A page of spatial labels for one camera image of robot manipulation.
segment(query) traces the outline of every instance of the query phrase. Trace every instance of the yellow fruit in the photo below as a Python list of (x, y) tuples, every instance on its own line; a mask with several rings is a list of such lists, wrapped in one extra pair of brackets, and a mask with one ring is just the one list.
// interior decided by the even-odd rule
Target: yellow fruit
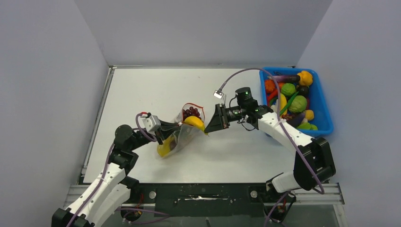
[(192, 125), (193, 127), (202, 130), (205, 132), (205, 124), (201, 119), (195, 116), (189, 116), (184, 121), (185, 124)]
[(284, 109), (286, 105), (287, 105), (286, 97), (282, 93), (280, 93), (280, 111)]
[(314, 118), (314, 113), (312, 110), (306, 110), (305, 111), (305, 118), (308, 119), (308, 121), (313, 120)]
[(167, 139), (165, 139), (163, 141), (163, 145), (158, 145), (157, 146), (157, 153), (161, 156), (164, 157), (166, 156), (168, 153), (170, 153), (170, 151), (172, 149), (174, 149), (176, 146), (175, 144), (175, 138), (173, 135), (170, 135)]

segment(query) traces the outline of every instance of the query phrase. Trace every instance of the gray wall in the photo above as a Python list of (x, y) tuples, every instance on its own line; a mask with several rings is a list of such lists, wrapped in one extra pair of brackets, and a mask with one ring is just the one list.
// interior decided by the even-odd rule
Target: gray wall
[(401, 1), (333, 0), (298, 66), (315, 69), (351, 227), (400, 226)]
[(75, 0), (109, 65), (295, 65), (331, 0)]
[(0, 0), (0, 226), (47, 227), (76, 181), (107, 64), (73, 0)]

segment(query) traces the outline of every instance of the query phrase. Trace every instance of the red chili pepper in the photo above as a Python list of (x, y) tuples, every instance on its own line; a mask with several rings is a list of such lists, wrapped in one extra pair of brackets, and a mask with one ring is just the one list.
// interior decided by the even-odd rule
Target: red chili pepper
[(278, 95), (277, 89), (275, 89), (268, 97), (267, 97), (267, 105), (269, 105), (269, 101)]

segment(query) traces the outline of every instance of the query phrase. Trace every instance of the yellow toy bell pepper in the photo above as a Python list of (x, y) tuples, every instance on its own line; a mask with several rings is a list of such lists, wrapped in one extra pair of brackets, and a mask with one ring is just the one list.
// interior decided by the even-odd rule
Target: yellow toy bell pepper
[(301, 71), (297, 75), (300, 76), (299, 85), (310, 86), (313, 83), (313, 76), (308, 71)]

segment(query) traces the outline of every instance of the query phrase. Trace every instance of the plastic bag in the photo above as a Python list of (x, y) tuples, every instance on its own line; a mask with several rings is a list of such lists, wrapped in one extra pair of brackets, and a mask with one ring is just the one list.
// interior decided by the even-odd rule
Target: plastic bag
[[(201, 120), (201, 122), (196, 122), (194, 125), (189, 125), (194, 118), (185, 120), (189, 117), (197, 117)], [(167, 157), (177, 151), (180, 151), (184, 148), (195, 136), (201, 135), (204, 131), (204, 121), (205, 121), (205, 112), (203, 111), (202, 106), (195, 105), (193, 103), (186, 103), (179, 114), (174, 118), (173, 122), (182, 123), (180, 130), (175, 131), (171, 134), (166, 140), (163, 141), (163, 145), (157, 146), (157, 153), (161, 157)]]

